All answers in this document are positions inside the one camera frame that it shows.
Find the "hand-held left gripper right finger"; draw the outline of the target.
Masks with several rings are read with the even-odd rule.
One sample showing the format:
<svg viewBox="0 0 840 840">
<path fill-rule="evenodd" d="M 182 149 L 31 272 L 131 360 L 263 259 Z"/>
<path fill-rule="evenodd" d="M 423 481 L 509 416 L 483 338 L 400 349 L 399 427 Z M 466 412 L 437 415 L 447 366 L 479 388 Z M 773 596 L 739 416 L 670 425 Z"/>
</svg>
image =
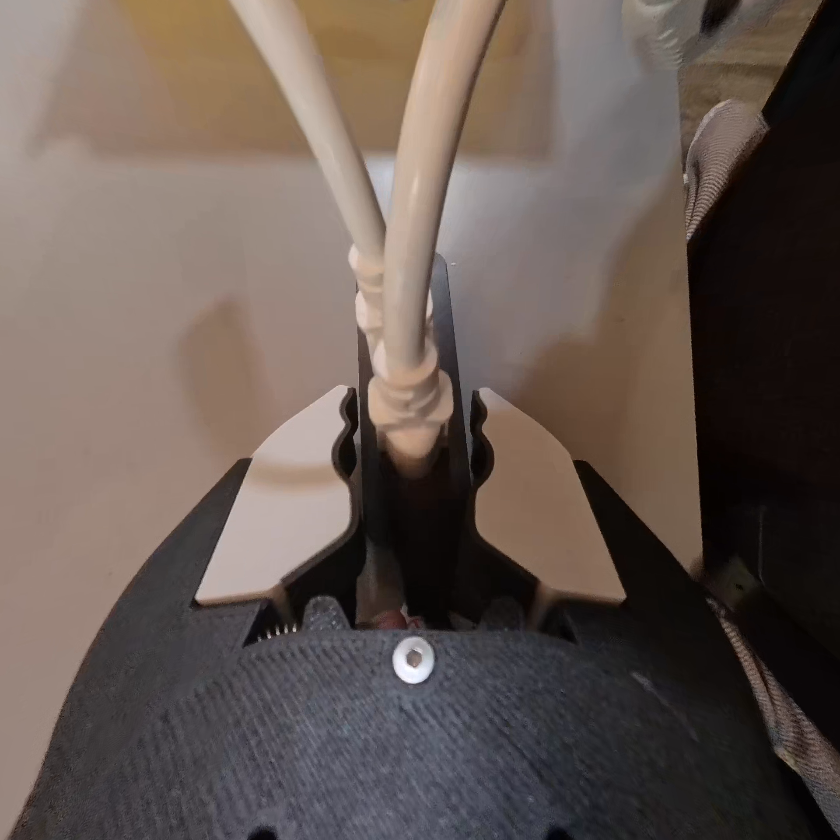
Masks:
<svg viewBox="0 0 840 840">
<path fill-rule="evenodd" d="M 605 606 L 627 594 L 569 451 L 482 387 L 473 392 L 470 489 L 458 588 L 474 613 L 509 598 L 525 613 Z"/>
</svg>

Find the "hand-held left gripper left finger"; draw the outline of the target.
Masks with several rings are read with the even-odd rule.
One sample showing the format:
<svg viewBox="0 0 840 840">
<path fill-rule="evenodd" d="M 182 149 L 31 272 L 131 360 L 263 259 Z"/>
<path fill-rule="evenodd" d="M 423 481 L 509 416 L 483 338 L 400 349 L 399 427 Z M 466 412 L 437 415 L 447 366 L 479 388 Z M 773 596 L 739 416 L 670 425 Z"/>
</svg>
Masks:
<svg viewBox="0 0 840 840">
<path fill-rule="evenodd" d="M 290 622 L 329 596 L 354 625 L 365 563 L 351 486 L 358 423 L 356 391 L 339 385 L 257 447 L 197 587 L 198 605 L 273 601 Z"/>
</svg>

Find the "black power adapter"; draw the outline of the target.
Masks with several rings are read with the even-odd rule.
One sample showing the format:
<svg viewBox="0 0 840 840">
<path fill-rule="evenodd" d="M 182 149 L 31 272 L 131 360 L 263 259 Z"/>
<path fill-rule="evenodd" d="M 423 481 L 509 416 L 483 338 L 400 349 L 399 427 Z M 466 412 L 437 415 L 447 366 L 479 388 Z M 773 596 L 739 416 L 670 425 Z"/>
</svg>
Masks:
<svg viewBox="0 0 840 840">
<path fill-rule="evenodd" d="M 368 416 L 373 372 L 366 340 L 359 338 L 361 498 L 368 545 L 376 559 L 395 562 L 409 616 L 421 618 L 427 627 L 449 630 L 471 478 L 448 272 L 439 254 L 430 289 L 434 336 L 453 386 L 454 413 L 430 471 L 420 478 L 401 476 L 380 450 Z"/>
</svg>

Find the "white desk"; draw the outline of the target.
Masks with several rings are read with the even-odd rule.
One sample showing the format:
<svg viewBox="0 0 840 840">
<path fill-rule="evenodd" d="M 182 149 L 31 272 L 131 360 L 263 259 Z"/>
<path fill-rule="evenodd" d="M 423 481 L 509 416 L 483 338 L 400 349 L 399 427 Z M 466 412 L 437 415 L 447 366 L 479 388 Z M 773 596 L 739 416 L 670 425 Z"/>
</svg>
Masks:
<svg viewBox="0 0 840 840">
<path fill-rule="evenodd" d="M 551 145 L 459 153 L 439 251 L 465 389 L 700 552 L 676 78 L 620 2 L 548 2 Z M 236 458 L 355 371 L 311 156 L 213 151 L 120 2 L 2 2 L 2 751 L 38 751 L 130 576 Z"/>
</svg>

